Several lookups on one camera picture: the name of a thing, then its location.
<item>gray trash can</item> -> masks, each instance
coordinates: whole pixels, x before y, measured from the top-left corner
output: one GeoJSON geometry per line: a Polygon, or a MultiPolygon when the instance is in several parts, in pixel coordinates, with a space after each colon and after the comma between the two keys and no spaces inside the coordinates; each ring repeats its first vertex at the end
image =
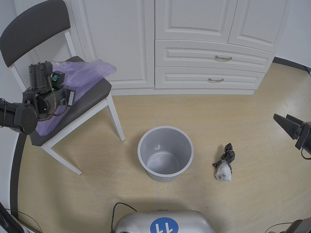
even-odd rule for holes
{"type": "Polygon", "coordinates": [[[160,126],[143,135],[138,144],[138,158],[151,178],[168,182],[190,166],[193,145],[180,129],[160,126]]]}

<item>crumpled black plastic bag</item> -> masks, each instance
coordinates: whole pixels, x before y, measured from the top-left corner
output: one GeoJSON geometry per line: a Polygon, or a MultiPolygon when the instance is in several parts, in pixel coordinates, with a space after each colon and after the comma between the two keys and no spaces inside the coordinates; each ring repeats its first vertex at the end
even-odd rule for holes
{"type": "Polygon", "coordinates": [[[225,153],[220,157],[220,160],[217,161],[216,163],[213,163],[213,166],[218,168],[219,165],[221,164],[222,160],[226,160],[228,162],[228,166],[230,167],[231,173],[232,173],[232,168],[231,168],[231,162],[234,161],[235,158],[235,153],[232,149],[232,144],[229,143],[225,146],[225,153]]]}

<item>white drawer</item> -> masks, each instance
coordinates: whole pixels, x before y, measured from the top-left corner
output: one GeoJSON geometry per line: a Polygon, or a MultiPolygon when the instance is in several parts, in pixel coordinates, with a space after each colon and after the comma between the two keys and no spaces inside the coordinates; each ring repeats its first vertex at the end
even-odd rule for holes
{"type": "Polygon", "coordinates": [[[265,73],[223,68],[156,67],[156,88],[257,89],[265,73]]]}
{"type": "Polygon", "coordinates": [[[274,53],[228,43],[155,40],[157,67],[212,67],[266,73],[274,53]]]}

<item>floor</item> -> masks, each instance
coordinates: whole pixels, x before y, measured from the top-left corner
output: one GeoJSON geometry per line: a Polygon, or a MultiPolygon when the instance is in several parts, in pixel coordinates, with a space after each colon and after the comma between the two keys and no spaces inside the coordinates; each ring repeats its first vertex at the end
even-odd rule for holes
{"type": "MultiPolygon", "coordinates": [[[[124,142],[104,109],[55,146],[81,176],[27,138],[19,210],[35,218],[44,233],[109,233],[116,202],[138,211],[197,210],[220,233],[263,233],[274,224],[311,217],[311,161],[273,120],[274,113],[288,113],[311,121],[310,91],[307,72],[273,63],[252,96],[115,96],[124,142]],[[161,125],[180,128],[194,145],[192,164],[169,183],[151,179],[137,157],[142,135],[161,125]],[[235,151],[232,181],[217,181],[212,163],[229,142],[235,151]]],[[[119,205],[115,222],[130,212],[119,205]]]]}

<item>barcode label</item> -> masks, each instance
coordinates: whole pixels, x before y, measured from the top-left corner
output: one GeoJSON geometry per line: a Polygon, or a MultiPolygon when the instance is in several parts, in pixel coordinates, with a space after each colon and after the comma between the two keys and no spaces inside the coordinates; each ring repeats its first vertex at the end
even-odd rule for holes
{"type": "Polygon", "coordinates": [[[72,106],[72,103],[73,103],[73,97],[75,96],[75,92],[74,91],[71,91],[70,92],[70,95],[69,95],[69,100],[68,100],[68,105],[69,106],[72,106]]]}

